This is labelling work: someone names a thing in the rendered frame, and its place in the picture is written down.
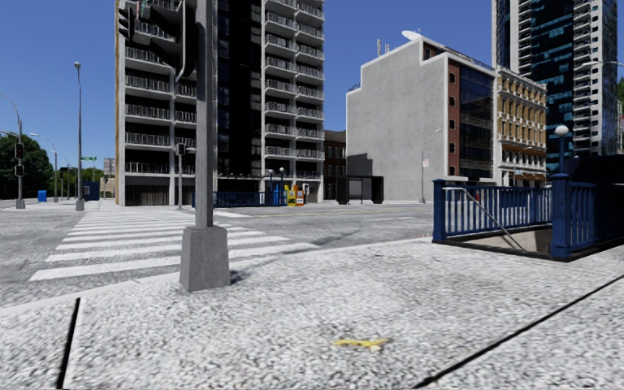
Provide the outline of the dark brick building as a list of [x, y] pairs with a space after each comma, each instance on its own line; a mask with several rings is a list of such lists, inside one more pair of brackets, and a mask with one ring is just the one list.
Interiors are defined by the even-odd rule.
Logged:
[[323, 142], [323, 199], [336, 199], [336, 183], [346, 172], [346, 131], [325, 130]]

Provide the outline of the black bus shelter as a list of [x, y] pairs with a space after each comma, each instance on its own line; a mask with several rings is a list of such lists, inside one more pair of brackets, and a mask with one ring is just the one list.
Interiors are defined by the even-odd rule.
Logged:
[[384, 178], [374, 175], [344, 175], [336, 178], [336, 200], [346, 205], [352, 199], [371, 200], [381, 204], [384, 200]]

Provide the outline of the dark stairway railing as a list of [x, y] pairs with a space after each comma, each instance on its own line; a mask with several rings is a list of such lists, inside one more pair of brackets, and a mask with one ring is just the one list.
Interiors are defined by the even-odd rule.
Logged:
[[562, 262], [624, 245], [624, 154], [559, 166], [546, 188], [434, 180], [433, 242]]
[[279, 185], [273, 188], [273, 170], [269, 170], [270, 189], [261, 192], [213, 192], [214, 208], [286, 206], [284, 195], [284, 169], [279, 169]]

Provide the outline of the pale concrete balcony tower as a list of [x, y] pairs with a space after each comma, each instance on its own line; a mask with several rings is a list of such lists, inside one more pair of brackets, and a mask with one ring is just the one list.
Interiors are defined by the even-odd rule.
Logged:
[[[323, 179], [323, 0], [215, 0], [218, 35], [214, 191], [261, 192]], [[122, 206], [183, 203], [195, 190], [197, 82], [150, 50], [115, 41], [116, 199]]]

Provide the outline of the pale concrete building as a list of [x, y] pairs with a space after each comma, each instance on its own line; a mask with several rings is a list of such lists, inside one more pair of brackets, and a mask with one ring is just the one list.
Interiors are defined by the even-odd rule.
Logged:
[[420, 201], [436, 179], [495, 184], [494, 69], [414, 31], [361, 67], [346, 95], [347, 172], [382, 176], [389, 201]]

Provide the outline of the tan stone building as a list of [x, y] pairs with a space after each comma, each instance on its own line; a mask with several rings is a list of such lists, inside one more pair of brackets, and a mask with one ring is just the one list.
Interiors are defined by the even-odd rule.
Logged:
[[495, 68], [493, 177], [503, 186], [546, 185], [547, 88], [509, 70]]

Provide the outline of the grey street lamp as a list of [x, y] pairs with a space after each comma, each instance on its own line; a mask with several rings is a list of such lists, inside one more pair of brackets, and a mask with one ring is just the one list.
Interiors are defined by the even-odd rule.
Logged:
[[58, 197], [58, 171], [57, 171], [58, 154], [57, 154], [56, 147], [54, 146], [54, 143], [49, 138], [47, 138], [46, 136], [42, 136], [41, 134], [34, 133], [34, 132], [30, 132], [29, 135], [31, 137], [41, 137], [41, 138], [47, 140], [50, 143], [50, 145], [52, 146], [52, 149], [54, 151], [54, 202], [57, 203], [57, 202], [59, 202], [59, 197]]
[[580, 70], [584, 67], [592, 67], [592, 66], [598, 66], [598, 65], [616, 65], [619, 67], [624, 67], [624, 63], [620, 63], [618, 61], [612, 61], [612, 60], [608, 60], [608, 61], [603, 61], [603, 60], [590, 60], [588, 62], [585, 63], [580, 63], [578, 66], [576, 66], [574, 68], [575, 71]]
[[77, 199], [76, 199], [76, 211], [85, 210], [85, 202], [83, 195], [83, 180], [82, 180], [82, 85], [80, 81], [80, 62], [75, 61], [74, 67], [77, 70], [77, 82], [79, 85], [79, 108], [78, 108], [78, 161], [77, 161]]

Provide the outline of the glass tower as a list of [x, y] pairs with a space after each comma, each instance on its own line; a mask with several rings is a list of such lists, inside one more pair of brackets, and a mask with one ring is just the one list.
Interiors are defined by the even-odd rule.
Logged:
[[491, 0], [492, 61], [547, 87], [546, 170], [559, 170], [565, 125], [568, 158], [618, 151], [616, 65], [584, 67], [618, 58], [618, 0]]

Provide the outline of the trees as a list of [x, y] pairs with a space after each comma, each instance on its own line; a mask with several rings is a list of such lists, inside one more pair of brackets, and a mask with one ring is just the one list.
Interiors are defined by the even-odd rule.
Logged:
[[[12, 136], [0, 136], [0, 199], [18, 197], [18, 177], [15, 175], [15, 143]], [[24, 176], [22, 179], [23, 198], [37, 197], [39, 190], [46, 190], [48, 197], [54, 196], [54, 163], [39, 143], [23, 135]]]

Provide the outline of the sign on a post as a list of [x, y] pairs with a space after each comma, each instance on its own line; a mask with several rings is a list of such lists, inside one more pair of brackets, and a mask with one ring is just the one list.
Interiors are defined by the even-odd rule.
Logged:
[[424, 168], [425, 168], [425, 149], [426, 149], [426, 144], [427, 142], [430, 140], [430, 138], [438, 132], [441, 132], [442, 129], [438, 128], [436, 130], [434, 130], [431, 134], [429, 134], [427, 136], [427, 138], [425, 139], [425, 141], [422, 143], [422, 148], [421, 148], [421, 196], [420, 196], [420, 203], [422, 204], [426, 204], [426, 198], [425, 198], [425, 194], [424, 194]]

